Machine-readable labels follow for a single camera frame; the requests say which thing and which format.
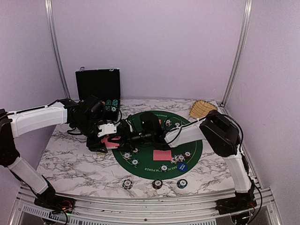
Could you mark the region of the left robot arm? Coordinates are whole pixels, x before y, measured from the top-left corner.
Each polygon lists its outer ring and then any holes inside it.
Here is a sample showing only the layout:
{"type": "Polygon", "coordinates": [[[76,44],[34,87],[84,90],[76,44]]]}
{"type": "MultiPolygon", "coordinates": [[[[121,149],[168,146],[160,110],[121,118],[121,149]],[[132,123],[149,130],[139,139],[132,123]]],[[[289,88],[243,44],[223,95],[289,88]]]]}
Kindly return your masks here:
{"type": "Polygon", "coordinates": [[[36,204],[59,210],[69,200],[56,194],[51,183],[27,160],[24,147],[18,139],[35,134],[25,141],[26,147],[33,147],[31,153],[40,154],[37,147],[44,148],[45,139],[50,136],[44,130],[60,124],[68,124],[87,138],[87,146],[100,149],[102,139],[116,133],[116,126],[103,120],[106,106],[95,96],[85,101],[57,99],[50,104],[19,111],[0,110],[0,165],[8,169],[19,181],[25,183],[36,196],[36,204]]]}

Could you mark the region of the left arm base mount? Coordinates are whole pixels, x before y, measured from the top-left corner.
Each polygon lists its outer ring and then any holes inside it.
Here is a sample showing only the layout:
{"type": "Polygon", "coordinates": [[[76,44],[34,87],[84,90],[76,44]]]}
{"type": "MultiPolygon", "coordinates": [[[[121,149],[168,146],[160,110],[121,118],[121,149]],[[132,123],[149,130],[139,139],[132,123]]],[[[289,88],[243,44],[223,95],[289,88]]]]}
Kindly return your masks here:
{"type": "Polygon", "coordinates": [[[65,213],[72,213],[75,205],[75,199],[56,195],[53,199],[47,201],[36,198],[34,204],[51,209],[53,214],[57,214],[61,211],[64,211],[65,213]]]}

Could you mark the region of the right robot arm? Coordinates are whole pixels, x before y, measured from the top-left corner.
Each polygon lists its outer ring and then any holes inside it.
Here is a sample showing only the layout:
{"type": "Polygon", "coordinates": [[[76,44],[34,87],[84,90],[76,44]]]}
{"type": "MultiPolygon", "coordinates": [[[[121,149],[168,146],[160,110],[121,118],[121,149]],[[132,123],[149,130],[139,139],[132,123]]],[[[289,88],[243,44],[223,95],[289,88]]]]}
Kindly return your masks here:
{"type": "Polygon", "coordinates": [[[254,198],[254,182],[249,176],[248,162],[242,152],[243,132],[239,124],[231,117],[211,110],[206,116],[188,124],[165,130],[159,118],[153,112],[140,115],[141,130],[133,122],[121,120],[118,133],[109,140],[121,147],[149,144],[158,151],[170,151],[179,146],[206,140],[215,154],[227,164],[235,187],[232,206],[244,209],[254,198]]]}

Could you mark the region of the white chips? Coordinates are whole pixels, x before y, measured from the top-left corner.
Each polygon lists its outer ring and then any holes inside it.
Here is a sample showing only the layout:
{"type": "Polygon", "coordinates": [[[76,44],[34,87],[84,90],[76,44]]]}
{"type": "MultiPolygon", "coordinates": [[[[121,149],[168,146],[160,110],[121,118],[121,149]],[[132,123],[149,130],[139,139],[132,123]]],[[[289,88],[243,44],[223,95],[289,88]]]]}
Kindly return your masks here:
{"type": "Polygon", "coordinates": [[[164,125],[165,125],[166,127],[170,127],[170,126],[172,125],[172,121],[171,121],[170,119],[167,119],[167,120],[165,121],[164,125]]]}
{"type": "Polygon", "coordinates": [[[125,152],[125,153],[123,154],[123,158],[124,158],[125,160],[130,160],[130,159],[132,158],[132,155],[131,155],[131,153],[129,153],[129,152],[125,152]]]}
{"type": "Polygon", "coordinates": [[[185,156],[182,155],[182,154],[179,154],[179,155],[175,155],[175,156],[172,156],[171,158],[171,164],[176,164],[176,163],[182,163],[185,161],[185,156]]]}

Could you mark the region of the red playing card deck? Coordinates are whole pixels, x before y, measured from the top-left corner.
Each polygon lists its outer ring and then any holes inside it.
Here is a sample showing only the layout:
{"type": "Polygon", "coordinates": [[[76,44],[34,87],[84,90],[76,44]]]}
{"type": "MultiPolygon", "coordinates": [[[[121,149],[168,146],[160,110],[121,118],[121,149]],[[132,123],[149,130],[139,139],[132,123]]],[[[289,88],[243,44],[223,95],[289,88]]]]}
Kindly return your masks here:
{"type": "Polygon", "coordinates": [[[104,144],[104,146],[108,149],[108,150],[111,150],[111,149],[117,149],[120,144],[119,143],[114,143],[114,142],[111,142],[108,140],[109,139],[109,136],[105,136],[102,140],[101,140],[101,143],[104,144]]]}

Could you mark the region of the red black chip stack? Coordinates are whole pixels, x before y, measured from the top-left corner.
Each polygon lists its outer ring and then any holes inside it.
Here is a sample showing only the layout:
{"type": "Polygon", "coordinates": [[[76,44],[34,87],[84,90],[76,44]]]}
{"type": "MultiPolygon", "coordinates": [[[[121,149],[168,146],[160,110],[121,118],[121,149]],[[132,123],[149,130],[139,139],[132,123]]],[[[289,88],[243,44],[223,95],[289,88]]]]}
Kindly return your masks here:
{"type": "Polygon", "coordinates": [[[152,182],[152,187],[153,187],[154,189],[160,189],[160,188],[162,187],[162,185],[163,185],[162,180],[154,180],[154,181],[152,182]]]}

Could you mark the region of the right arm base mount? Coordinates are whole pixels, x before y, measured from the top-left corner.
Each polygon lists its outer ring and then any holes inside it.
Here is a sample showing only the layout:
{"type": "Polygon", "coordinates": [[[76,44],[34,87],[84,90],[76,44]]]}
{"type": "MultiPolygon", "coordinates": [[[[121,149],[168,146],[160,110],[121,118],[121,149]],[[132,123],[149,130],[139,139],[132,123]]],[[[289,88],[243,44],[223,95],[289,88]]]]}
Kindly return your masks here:
{"type": "Polygon", "coordinates": [[[220,215],[235,213],[241,210],[248,210],[257,206],[256,200],[246,200],[245,198],[226,198],[216,200],[216,210],[220,215]]]}

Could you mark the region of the blue small blind button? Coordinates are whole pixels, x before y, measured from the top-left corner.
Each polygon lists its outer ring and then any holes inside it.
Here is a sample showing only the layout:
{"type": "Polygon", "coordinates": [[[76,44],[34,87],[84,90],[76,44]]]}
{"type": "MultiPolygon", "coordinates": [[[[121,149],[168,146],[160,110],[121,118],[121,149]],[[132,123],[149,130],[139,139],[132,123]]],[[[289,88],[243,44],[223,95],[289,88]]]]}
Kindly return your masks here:
{"type": "Polygon", "coordinates": [[[177,169],[179,172],[185,173],[188,170],[188,165],[186,163],[179,163],[177,169]]]}

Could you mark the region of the teal chip stack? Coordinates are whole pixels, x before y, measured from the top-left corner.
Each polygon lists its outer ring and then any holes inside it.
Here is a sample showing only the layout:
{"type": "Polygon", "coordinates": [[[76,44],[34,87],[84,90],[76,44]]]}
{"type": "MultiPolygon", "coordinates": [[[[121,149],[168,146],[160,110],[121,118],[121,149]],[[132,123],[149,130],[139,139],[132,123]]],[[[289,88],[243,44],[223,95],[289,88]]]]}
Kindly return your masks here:
{"type": "Polygon", "coordinates": [[[180,180],[177,181],[177,187],[179,189],[185,188],[187,186],[187,184],[188,184],[188,182],[187,182],[186,179],[180,179],[180,180]]]}

